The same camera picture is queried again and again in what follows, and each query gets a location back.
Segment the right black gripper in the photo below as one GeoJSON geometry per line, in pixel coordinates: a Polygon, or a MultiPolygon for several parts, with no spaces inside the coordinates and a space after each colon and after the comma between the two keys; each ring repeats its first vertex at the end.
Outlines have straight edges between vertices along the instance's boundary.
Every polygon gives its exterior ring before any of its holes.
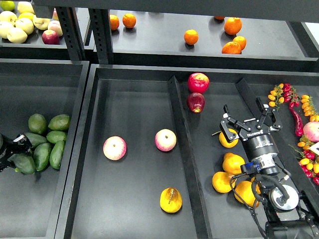
{"type": "Polygon", "coordinates": [[[248,119],[244,123],[234,119],[227,105],[223,106],[223,120],[220,129],[226,141],[240,139],[248,161],[259,166],[258,171],[265,175],[277,175],[279,169],[274,158],[279,150],[271,135],[271,131],[282,129],[278,111],[256,98],[257,107],[261,113],[259,119],[248,119]]]}

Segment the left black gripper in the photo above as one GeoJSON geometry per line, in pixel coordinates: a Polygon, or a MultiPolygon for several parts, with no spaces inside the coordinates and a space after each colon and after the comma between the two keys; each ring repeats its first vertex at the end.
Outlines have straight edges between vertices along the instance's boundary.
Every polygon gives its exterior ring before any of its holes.
{"type": "Polygon", "coordinates": [[[19,134],[15,139],[9,139],[0,135],[0,172],[11,167],[16,168],[15,163],[9,160],[13,154],[31,153],[32,144],[25,134],[19,134]]]}

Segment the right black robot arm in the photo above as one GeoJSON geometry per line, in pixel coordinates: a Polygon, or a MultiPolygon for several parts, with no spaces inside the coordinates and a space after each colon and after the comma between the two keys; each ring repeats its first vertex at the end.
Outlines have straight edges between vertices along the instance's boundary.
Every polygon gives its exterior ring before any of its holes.
{"type": "Polygon", "coordinates": [[[308,204],[304,193],[285,185],[290,173],[275,162],[279,150],[271,135],[282,128],[276,109],[256,99],[260,113],[257,118],[240,122],[234,119],[226,105],[220,129],[228,142],[242,142],[248,163],[240,167],[240,173],[229,183],[244,176],[253,179],[251,190],[255,196],[248,209],[258,230],[265,239],[317,239],[319,221],[303,209],[300,201],[308,204]]]}

